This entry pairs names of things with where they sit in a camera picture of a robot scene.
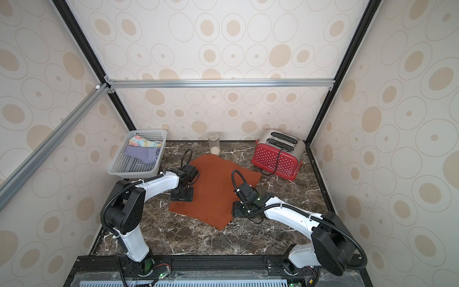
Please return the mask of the lavender purple skirt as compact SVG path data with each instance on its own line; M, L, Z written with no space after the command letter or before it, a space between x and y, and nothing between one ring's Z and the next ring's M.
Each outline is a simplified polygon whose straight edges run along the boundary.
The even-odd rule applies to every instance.
M142 148L127 146L124 155L138 159L146 164L154 165L157 162L161 148Z

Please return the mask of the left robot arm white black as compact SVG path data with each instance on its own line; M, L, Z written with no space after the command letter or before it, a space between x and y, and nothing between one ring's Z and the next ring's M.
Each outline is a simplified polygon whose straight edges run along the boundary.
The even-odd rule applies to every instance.
M115 236L128 263L141 276L154 269L154 260L142 232L141 221L145 202L164 193L170 193L172 202L192 202L193 185L199 171L192 165L167 169L158 175L130 182L125 179L115 183L100 212L103 227Z

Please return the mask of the rust orange skirt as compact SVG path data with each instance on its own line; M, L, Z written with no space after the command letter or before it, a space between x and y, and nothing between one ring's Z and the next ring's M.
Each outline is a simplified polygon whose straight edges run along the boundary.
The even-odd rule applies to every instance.
M192 160L190 165L197 168L200 176L194 184L192 202L171 202L169 211L195 218L218 230L223 230L232 221L233 202L239 200L234 193L232 171L239 171L253 187L262 177L259 172L213 154L202 155Z

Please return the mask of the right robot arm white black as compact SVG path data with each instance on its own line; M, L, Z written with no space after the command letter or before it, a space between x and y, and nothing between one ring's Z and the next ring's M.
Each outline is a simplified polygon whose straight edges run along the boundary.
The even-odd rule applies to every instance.
M305 267L318 266L341 276L347 269L360 270L368 264L363 247L335 213L322 215L297 208L273 194L259 193L247 182L235 185L234 193L239 198L233 203L234 217L277 221L310 241L294 245L286 252L283 268L288 275L296 275Z

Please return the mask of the floral pastel skirt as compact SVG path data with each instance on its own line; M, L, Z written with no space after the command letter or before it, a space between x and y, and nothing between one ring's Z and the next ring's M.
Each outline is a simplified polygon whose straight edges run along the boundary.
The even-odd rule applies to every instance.
M149 141L142 136L136 135L129 139L128 146L142 148L160 148L162 143L157 141Z

